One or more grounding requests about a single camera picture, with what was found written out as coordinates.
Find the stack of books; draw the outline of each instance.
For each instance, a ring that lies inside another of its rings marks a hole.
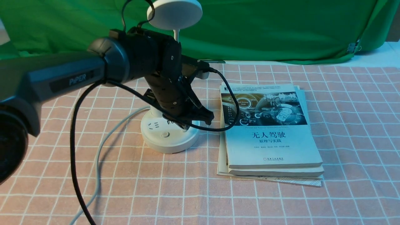
[[[291,84],[232,84],[240,111],[220,86],[221,127],[217,174],[321,186],[322,159],[314,142],[304,90]]]

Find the pink checkered tablecloth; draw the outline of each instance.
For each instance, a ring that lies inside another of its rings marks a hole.
[[[202,132],[187,151],[163,155],[143,142],[139,114],[117,130],[101,155],[101,193],[89,208],[97,224],[399,225],[400,70],[340,66],[214,64],[232,83],[299,85],[324,160],[322,187],[216,175],[219,135]],[[193,88],[219,127],[221,80]],[[145,80],[128,83],[140,93]],[[83,91],[43,106],[42,133],[30,137],[19,170],[0,186],[0,223],[69,224],[79,205],[70,178],[69,125]],[[124,90],[95,89],[77,122],[77,170],[86,201],[105,135],[145,106]],[[88,224],[82,216],[77,224]]]

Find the green cloth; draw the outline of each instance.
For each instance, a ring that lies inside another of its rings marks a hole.
[[[78,51],[94,39],[107,36],[109,29],[122,28],[120,11],[124,2],[1,0],[0,18],[18,51]],[[348,45],[358,39],[362,50],[380,47],[400,0],[199,2],[202,19],[180,32],[183,54],[212,60],[316,64],[352,58]],[[144,20],[147,8],[143,0],[130,2],[124,13],[127,27]],[[156,30],[148,24],[144,28]]]
[[[11,41],[0,45],[0,59],[2,58],[18,58],[20,53],[11,43]]]

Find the book title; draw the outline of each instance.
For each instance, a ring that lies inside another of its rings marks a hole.
[[[279,143],[282,142],[282,138],[286,138],[284,132],[269,132],[269,134],[254,132],[252,135],[253,138],[258,139],[260,143]]]

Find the white lamp head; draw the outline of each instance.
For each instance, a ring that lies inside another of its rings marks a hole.
[[[197,0],[157,0],[153,3],[155,15],[150,24],[161,30],[181,30],[195,25],[203,10]],[[152,9],[147,9],[147,19]]]

